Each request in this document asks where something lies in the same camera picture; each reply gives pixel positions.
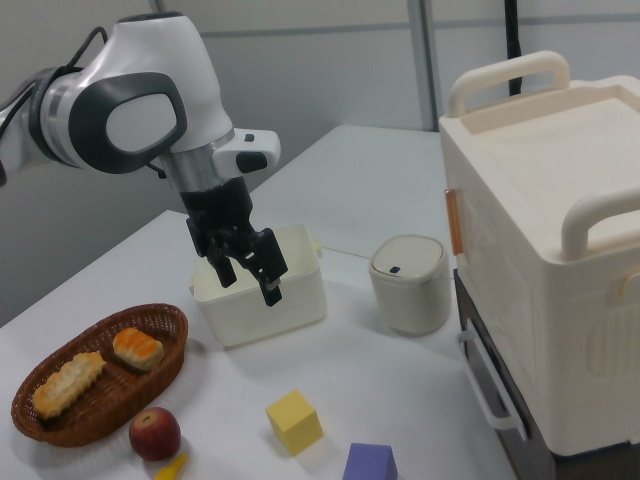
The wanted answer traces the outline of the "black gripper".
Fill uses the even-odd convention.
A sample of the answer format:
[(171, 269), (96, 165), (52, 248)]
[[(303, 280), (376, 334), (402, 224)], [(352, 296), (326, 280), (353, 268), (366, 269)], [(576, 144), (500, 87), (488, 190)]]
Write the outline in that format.
[(245, 180), (236, 177), (212, 189), (180, 196), (195, 251), (214, 268), (220, 285), (228, 288), (237, 281), (222, 248), (240, 251), (238, 262), (258, 282), (265, 304), (276, 305), (282, 299), (281, 277), (288, 267), (275, 233), (269, 228), (256, 232), (250, 224), (253, 203)]

